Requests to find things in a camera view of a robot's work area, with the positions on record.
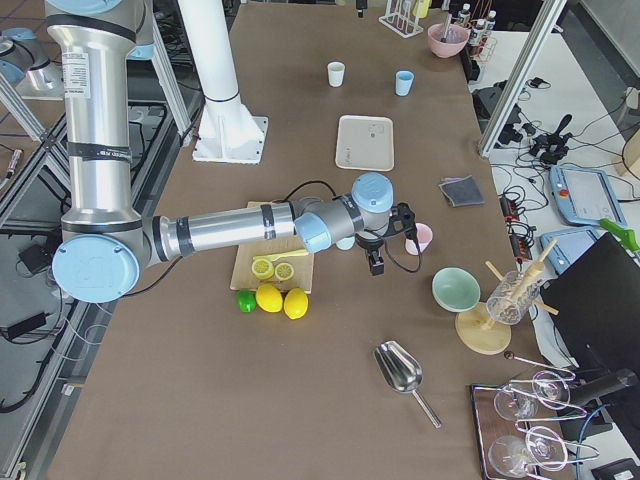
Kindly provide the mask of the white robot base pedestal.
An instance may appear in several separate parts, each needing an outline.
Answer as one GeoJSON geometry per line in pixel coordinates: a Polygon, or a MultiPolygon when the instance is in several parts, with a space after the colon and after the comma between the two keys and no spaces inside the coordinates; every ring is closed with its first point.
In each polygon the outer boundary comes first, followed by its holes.
{"type": "Polygon", "coordinates": [[[205,97],[193,159],[259,164],[268,119],[241,100],[222,3],[186,0],[179,8],[205,97]]]}

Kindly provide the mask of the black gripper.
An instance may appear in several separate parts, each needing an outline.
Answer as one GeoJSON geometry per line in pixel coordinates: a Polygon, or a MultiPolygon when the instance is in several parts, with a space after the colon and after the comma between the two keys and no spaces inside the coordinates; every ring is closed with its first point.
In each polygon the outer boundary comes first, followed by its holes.
{"type": "Polygon", "coordinates": [[[373,276],[382,275],[385,269],[384,259],[374,250],[388,249],[388,239],[398,235],[404,235],[412,246],[416,245],[415,214],[405,202],[393,205],[389,213],[383,214],[379,226],[368,226],[355,235],[356,244],[367,250],[367,263],[373,276]]]}

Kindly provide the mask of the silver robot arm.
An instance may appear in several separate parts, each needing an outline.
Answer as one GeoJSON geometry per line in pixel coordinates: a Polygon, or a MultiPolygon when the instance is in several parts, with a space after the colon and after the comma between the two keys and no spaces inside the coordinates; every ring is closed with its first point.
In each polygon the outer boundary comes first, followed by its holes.
{"type": "Polygon", "coordinates": [[[163,64],[149,1],[49,1],[47,30],[61,50],[71,204],[51,264],[59,288],[86,303],[137,294],[148,267],[174,266],[196,252],[295,236],[316,253],[353,238],[372,274],[381,274],[387,242],[415,239],[414,212],[396,202],[391,181],[359,176],[330,200],[286,197],[256,207],[182,216],[145,217],[134,206],[135,183],[161,186],[171,163],[130,144],[127,64],[163,64]]]}

